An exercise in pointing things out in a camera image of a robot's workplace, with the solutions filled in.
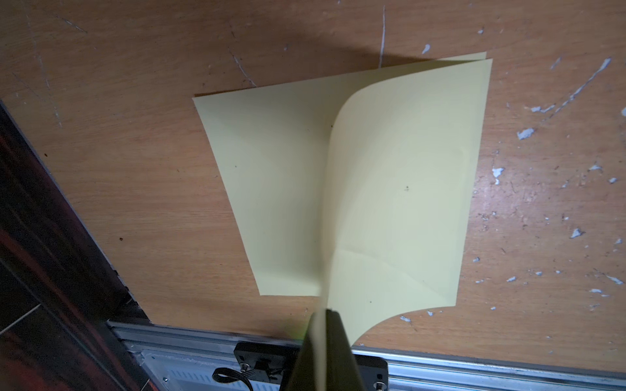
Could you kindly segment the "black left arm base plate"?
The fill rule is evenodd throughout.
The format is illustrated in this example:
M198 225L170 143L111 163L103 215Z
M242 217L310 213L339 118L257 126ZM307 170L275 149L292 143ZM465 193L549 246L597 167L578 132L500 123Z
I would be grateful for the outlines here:
M287 390L301 349L296 346L271 345L256 342L239 342L234 355L241 367L242 382L257 381L280 386ZM383 358L351 354L362 387L358 390L387 390L388 364Z

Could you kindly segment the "aluminium front frame rail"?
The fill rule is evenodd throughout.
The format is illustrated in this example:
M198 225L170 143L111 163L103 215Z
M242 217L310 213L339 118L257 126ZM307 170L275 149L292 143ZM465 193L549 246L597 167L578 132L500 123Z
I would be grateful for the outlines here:
M220 384L216 368L238 369L239 342L299 347L281 340L175 327L109 322L116 337L137 359L159 390L243 390L238 381ZM625 375L542 365L489 361L400 350L355 348L388 364L389 390L623 390Z

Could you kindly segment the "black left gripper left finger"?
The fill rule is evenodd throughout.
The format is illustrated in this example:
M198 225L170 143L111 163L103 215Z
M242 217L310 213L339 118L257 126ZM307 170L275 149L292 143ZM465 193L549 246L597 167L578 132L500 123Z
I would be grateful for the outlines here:
M311 336L316 317L317 314L313 314L310 318L303 343L290 370L289 379L283 384L283 390L316 391L315 352Z

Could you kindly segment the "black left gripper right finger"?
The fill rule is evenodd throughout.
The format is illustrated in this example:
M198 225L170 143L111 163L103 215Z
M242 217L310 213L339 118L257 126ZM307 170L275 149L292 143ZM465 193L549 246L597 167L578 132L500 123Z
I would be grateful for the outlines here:
M336 311L325 311L325 322L325 389L365 390L340 314Z

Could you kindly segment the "pale yellow paper sheet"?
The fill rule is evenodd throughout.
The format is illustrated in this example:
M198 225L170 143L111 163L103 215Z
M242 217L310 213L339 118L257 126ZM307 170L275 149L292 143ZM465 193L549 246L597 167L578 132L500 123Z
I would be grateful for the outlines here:
M320 291L327 151L345 102L380 81L485 58L475 53L194 99L261 295Z

